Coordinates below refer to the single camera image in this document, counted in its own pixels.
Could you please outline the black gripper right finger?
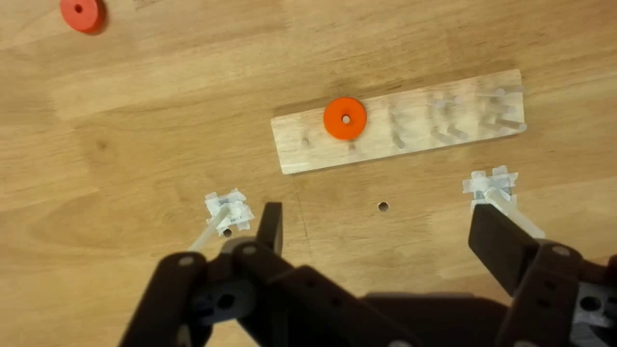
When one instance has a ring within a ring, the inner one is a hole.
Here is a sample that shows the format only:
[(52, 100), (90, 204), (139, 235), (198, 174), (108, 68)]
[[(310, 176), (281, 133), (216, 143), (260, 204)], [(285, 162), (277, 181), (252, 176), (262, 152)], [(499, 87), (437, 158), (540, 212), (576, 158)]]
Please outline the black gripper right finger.
[(617, 257), (534, 239), (491, 204), (472, 210), (468, 247), (511, 297), (497, 347), (617, 347)]

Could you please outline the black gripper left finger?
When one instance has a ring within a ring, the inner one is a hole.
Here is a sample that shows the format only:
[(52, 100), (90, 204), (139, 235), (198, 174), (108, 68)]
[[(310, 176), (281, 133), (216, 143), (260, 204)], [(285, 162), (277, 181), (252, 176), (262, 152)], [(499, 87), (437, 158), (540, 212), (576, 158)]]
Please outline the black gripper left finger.
[(164, 257), (119, 347), (206, 347), (235, 320), (260, 347), (412, 347), (412, 334), (308, 266), (281, 257), (283, 206), (268, 203), (258, 231), (208, 260)]

